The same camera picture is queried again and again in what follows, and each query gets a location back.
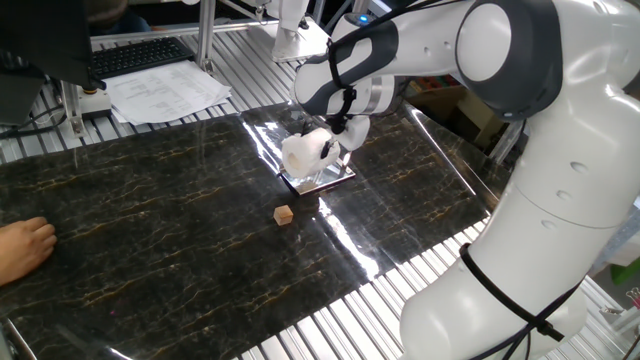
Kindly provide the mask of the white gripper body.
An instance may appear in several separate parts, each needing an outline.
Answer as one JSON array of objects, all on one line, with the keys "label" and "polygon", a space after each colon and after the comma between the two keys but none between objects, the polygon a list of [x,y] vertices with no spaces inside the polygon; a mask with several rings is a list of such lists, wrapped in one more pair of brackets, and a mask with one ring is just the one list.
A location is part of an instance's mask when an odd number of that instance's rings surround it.
[{"label": "white gripper body", "polygon": [[366,140],[370,128],[370,117],[357,115],[346,122],[345,130],[339,135],[339,143],[348,151],[360,148]]}]

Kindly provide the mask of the bare human hand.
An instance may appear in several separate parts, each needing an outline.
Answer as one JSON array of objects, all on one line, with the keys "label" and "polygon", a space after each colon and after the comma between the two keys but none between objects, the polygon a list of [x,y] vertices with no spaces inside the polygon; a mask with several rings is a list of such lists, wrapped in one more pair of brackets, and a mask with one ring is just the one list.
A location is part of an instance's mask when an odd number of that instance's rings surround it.
[{"label": "bare human hand", "polygon": [[53,253],[55,227],[44,217],[17,221],[1,228],[1,285],[38,268]]}]

